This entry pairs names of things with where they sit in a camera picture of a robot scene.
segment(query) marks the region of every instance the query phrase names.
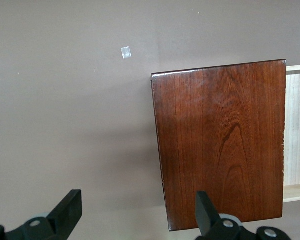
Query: wood grain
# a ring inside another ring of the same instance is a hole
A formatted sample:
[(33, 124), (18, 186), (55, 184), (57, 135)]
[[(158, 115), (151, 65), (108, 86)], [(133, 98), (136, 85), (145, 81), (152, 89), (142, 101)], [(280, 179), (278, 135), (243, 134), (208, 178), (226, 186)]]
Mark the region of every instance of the wood grain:
[(284, 185), (300, 184), (300, 70), (286, 75)]
[(243, 222), (282, 216), (286, 61), (154, 73), (170, 231), (197, 228), (195, 195)]

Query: light wood shelf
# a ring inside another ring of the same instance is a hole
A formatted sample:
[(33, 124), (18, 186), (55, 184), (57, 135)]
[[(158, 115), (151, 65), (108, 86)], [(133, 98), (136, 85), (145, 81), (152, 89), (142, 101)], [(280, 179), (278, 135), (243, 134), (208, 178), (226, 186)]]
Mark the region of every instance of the light wood shelf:
[(300, 184), (285, 186), (283, 188), (283, 202), (300, 201)]
[(286, 71), (284, 203), (300, 201), (300, 65)]

